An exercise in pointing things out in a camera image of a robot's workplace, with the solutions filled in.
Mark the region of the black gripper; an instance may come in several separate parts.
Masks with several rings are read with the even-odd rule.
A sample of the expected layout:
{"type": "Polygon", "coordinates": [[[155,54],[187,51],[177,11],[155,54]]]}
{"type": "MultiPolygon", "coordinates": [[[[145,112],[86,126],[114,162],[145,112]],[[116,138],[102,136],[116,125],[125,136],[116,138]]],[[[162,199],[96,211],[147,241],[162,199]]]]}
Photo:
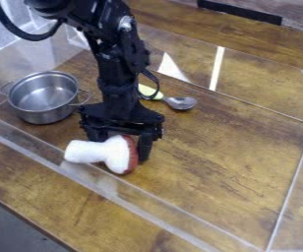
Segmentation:
{"type": "Polygon", "coordinates": [[[88,140],[99,143],[108,139],[110,132],[139,135],[138,160],[143,162],[150,156],[153,140],[162,137],[165,116],[141,104],[138,85],[118,87],[99,83],[99,89],[103,101],[78,109],[80,127],[88,140]]]}

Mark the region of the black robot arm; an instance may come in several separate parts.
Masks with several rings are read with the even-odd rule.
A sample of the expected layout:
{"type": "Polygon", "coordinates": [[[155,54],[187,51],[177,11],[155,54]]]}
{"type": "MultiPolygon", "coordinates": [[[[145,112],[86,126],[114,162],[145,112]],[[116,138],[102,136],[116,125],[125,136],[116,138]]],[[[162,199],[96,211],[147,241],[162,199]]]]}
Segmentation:
{"type": "Polygon", "coordinates": [[[157,77],[147,70],[150,51],[138,36],[137,23],[122,0],[24,0],[46,19],[63,22],[83,33],[98,62],[98,87],[103,101],[78,108],[80,127],[94,142],[111,133],[138,137],[138,159],[149,159],[153,142],[162,137],[165,116],[146,108],[151,99],[138,89],[138,76],[157,77]]]}

